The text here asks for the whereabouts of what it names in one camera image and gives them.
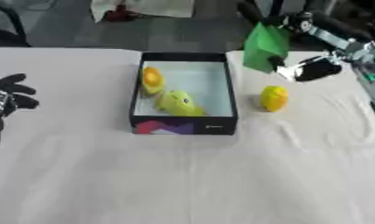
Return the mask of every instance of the yellow fruit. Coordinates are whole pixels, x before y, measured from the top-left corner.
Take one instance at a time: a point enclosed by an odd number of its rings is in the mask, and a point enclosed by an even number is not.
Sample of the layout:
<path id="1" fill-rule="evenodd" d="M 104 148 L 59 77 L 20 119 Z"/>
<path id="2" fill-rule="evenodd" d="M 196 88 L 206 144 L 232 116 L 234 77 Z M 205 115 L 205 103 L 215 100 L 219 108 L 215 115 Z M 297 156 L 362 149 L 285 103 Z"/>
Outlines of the yellow fruit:
<path id="1" fill-rule="evenodd" d="M 152 87 L 161 83 L 161 74 L 152 66 L 148 66 L 143 70 L 144 82 Z"/>
<path id="2" fill-rule="evenodd" d="M 148 95 L 155 95 L 163 91 L 165 78 L 152 66 L 142 71 L 142 85 Z"/>
<path id="3" fill-rule="evenodd" d="M 269 86 L 260 94 L 260 103 L 265 109 L 275 112 L 288 102 L 288 91 L 284 87 Z"/>

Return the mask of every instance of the black glove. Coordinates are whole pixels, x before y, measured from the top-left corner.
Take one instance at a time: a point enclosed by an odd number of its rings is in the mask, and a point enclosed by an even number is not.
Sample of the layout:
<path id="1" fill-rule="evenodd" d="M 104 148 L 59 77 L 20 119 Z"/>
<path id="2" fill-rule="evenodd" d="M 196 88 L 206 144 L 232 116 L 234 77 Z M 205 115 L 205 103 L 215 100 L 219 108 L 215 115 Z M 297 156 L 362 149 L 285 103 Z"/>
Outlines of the black glove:
<path id="1" fill-rule="evenodd" d="M 36 94 L 36 90 L 17 84 L 25 78 L 25 74 L 17 73 L 0 80 L 0 90 L 10 95 L 2 116 L 9 116 L 16 109 L 34 109 L 38 106 L 38 101 L 29 96 Z"/>
<path id="2" fill-rule="evenodd" d="M 296 81 L 314 81 L 333 74 L 339 74 L 342 71 L 341 66 L 334 65 L 327 59 L 307 64 L 302 69 L 302 74 L 295 78 Z"/>

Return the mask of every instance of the hand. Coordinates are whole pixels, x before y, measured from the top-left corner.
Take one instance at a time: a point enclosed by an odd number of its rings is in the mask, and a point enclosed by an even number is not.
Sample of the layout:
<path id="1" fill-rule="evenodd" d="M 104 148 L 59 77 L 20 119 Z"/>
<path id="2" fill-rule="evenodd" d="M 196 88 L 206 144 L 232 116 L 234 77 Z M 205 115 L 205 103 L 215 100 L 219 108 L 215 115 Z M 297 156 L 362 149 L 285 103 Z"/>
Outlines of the hand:
<path id="1" fill-rule="evenodd" d="M 36 94 L 36 90 L 18 84 L 20 81 L 25 80 L 25 78 L 25 74 L 17 73 L 0 80 L 0 90 L 9 95 L 1 116 L 9 116 L 16 109 L 35 109 L 39 105 L 37 100 L 29 96 Z"/>

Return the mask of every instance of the chair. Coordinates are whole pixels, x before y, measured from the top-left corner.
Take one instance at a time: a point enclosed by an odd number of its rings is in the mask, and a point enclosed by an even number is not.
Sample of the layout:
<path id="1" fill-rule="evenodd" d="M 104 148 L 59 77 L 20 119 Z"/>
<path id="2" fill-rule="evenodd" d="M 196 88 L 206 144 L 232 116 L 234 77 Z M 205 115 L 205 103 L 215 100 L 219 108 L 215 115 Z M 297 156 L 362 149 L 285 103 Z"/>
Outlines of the chair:
<path id="1" fill-rule="evenodd" d="M 30 46 L 19 15 L 13 9 L 1 4 L 0 11 L 9 18 L 16 32 L 0 30 L 0 46 Z"/>

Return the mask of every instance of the lemon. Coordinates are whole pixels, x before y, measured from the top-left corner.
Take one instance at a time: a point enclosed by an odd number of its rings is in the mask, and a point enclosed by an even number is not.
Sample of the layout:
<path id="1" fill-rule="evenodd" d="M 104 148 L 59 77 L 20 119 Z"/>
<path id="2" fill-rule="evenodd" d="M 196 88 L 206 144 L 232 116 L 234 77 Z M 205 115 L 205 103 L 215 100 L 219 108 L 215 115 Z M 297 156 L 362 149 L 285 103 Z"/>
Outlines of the lemon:
<path id="1" fill-rule="evenodd" d="M 260 103 L 270 112 L 283 108 L 288 102 L 288 91 L 284 87 L 269 86 L 260 94 Z"/>

